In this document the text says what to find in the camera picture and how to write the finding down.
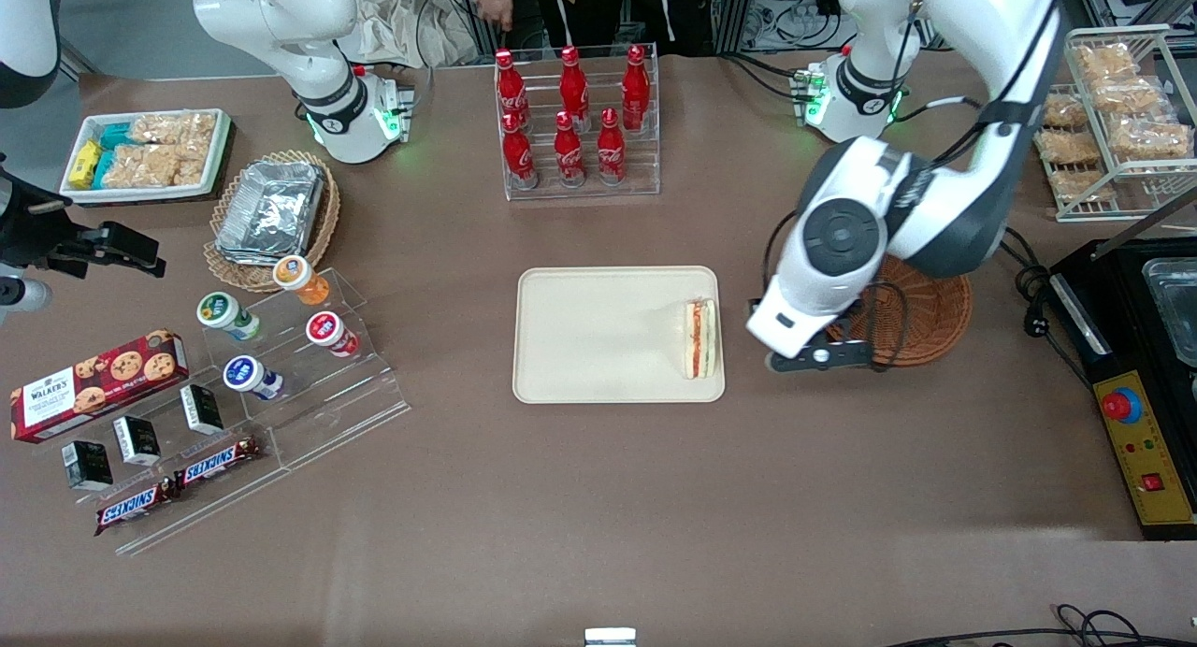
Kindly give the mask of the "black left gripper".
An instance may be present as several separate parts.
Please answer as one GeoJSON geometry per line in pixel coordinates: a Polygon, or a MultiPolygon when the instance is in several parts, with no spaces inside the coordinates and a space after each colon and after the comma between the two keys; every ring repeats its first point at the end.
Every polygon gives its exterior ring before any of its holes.
{"type": "Polygon", "coordinates": [[[831,341],[804,348],[794,358],[768,352],[765,365],[777,374],[800,373],[807,370],[838,370],[838,367],[871,367],[873,344],[865,340],[831,341]]]}

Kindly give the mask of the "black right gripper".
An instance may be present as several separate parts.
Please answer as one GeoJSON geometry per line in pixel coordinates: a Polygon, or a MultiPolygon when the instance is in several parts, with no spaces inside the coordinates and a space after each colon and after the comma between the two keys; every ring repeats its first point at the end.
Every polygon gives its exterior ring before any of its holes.
{"type": "Polygon", "coordinates": [[[124,265],[153,277],[166,275],[166,260],[158,256],[157,239],[120,222],[102,222],[96,250],[84,236],[89,228],[73,222],[65,212],[73,205],[71,199],[48,193],[5,169],[1,179],[7,196],[1,215],[4,265],[50,269],[85,280],[97,252],[102,265],[124,265]]]}

